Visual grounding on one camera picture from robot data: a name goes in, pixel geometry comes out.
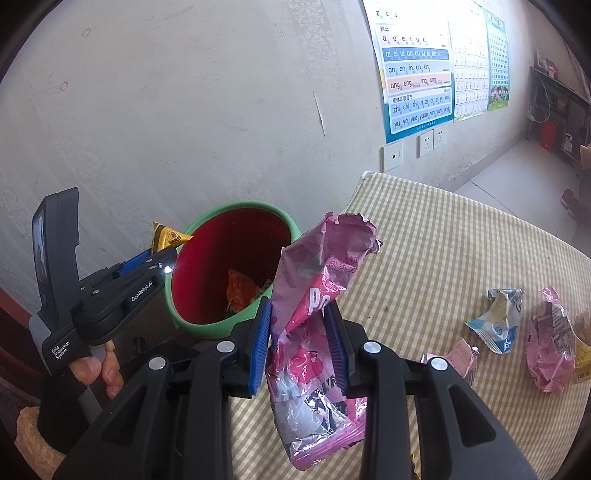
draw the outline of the red container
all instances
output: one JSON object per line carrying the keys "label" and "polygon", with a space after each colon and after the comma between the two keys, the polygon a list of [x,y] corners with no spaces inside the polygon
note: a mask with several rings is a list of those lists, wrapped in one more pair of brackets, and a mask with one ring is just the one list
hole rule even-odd
{"label": "red container", "polygon": [[542,125],[542,135],[540,137],[540,145],[549,152],[554,151],[554,142],[556,141],[557,125],[552,122],[544,122]]}

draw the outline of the table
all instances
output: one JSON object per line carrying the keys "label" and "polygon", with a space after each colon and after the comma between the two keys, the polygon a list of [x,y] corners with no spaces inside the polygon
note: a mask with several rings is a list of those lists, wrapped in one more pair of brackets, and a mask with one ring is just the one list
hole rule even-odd
{"label": "table", "polygon": [[[527,322],[547,284],[572,316],[591,309],[591,260],[507,213],[384,174],[364,174],[346,211],[373,221],[384,247],[368,256],[339,300],[343,317],[362,323],[371,339],[416,361],[426,352],[447,353],[461,336],[477,345],[481,355],[474,390],[540,480],[550,479],[577,432],[591,383],[571,384],[560,397],[536,390],[525,364]],[[511,353],[497,355],[464,321],[488,308],[489,288],[513,286],[525,291],[522,325]],[[411,448],[418,457],[414,405],[409,401],[408,406]],[[359,476],[362,443],[306,472],[296,470],[275,430],[266,389],[252,400],[233,399],[232,420],[236,479]]]}

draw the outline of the wall poster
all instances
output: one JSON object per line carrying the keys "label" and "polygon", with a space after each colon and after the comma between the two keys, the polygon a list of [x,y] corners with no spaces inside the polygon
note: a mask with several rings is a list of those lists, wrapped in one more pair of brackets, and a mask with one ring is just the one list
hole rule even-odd
{"label": "wall poster", "polygon": [[490,80],[488,109],[497,110],[509,105],[509,53],[505,22],[482,8],[488,32]]}
{"label": "wall poster", "polygon": [[442,2],[363,3],[382,80],[386,142],[452,120],[450,36]]}
{"label": "wall poster", "polygon": [[454,120],[488,109],[489,53],[486,22],[472,0],[450,0],[449,30],[454,67]]}

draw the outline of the tiled floor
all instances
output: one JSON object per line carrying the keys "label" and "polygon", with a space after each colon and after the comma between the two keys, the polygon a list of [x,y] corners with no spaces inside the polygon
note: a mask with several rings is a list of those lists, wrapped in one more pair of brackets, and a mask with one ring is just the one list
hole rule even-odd
{"label": "tiled floor", "polygon": [[579,196],[573,168],[535,141],[522,140],[456,193],[515,215],[572,244],[577,223],[560,203]]}

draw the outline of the green trash bin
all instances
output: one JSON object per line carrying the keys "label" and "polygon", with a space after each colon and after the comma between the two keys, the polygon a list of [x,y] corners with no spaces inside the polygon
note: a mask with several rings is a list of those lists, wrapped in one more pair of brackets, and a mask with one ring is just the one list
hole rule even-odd
{"label": "green trash bin", "polygon": [[[168,309],[177,326],[203,339],[226,337],[238,322],[256,314],[259,297],[241,312],[226,316],[228,271],[234,269],[262,286],[273,280],[281,249],[301,232],[283,210],[262,202],[218,207],[185,231],[193,238],[179,247],[165,279]],[[262,296],[270,297],[273,285]]]}

